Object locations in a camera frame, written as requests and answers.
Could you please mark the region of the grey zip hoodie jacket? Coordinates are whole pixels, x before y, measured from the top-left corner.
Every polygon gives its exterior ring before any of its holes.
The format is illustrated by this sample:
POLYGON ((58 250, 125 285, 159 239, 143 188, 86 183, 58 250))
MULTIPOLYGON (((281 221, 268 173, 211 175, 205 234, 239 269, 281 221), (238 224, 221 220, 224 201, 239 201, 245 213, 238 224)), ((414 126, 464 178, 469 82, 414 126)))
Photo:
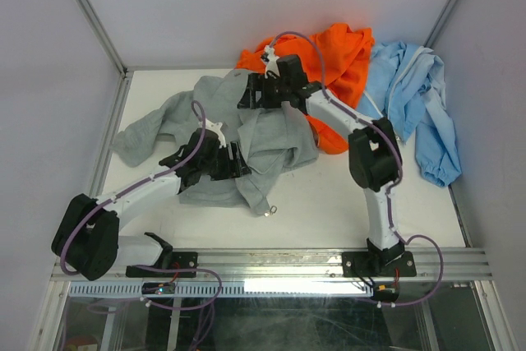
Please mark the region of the grey zip hoodie jacket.
POLYGON ((203 177, 180 194, 180 202, 210 207, 246 204, 254 215, 269 212, 267 196, 279 175, 315 162, 319 151, 308 121, 290 105, 238 109, 249 74, 241 69, 225 77, 201 77, 192 90, 169 97, 158 109, 119 132, 113 151, 125 165, 136 167, 153 154, 158 136, 172 136, 176 147, 187 143, 199 127, 191 111, 191 102, 196 100, 207 119, 223 124, 227 141, 238 142, 251 172, 224 181, 203 177))

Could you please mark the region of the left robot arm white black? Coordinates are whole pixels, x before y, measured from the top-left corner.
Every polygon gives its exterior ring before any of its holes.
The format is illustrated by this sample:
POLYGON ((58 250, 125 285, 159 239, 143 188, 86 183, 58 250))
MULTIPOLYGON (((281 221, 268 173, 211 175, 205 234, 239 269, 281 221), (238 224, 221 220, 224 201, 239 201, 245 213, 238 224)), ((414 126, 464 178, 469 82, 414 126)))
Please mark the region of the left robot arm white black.
POLYGON ((159 161, 148 176, 120 192, 90 197, 79 194, 70 201, 51 243, 67 275, 100 279, 114 266, 126 275, 160 277, 172 270, 179 277, 195 276, 197 256, 177 252, 152 232, 123 236, 125 224, 175 198, 207 176, 213 182, 235 180, 251 170, 238 142, 225 142, 219 132, 196 130, 185 145, 159 161))

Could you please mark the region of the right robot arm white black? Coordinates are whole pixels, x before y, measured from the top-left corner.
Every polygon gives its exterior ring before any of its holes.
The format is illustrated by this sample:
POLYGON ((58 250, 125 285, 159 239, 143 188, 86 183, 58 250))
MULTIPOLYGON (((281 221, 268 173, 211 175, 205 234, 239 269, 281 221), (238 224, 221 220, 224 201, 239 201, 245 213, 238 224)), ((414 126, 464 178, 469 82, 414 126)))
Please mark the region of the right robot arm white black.
POLYGON ((261 56, 263 73, 252 73, 238 102, 240 109, 277 109, 283 103, 311 116, 348 140, 348 166, 363 189, 369 218, 367 256, 352 267, 385 275, 405 253, 395 227, 391 192, 401 182, 402 159, 387 118, 373 119, 344 104, 320 81, 309 81, 297 55, 261 56))

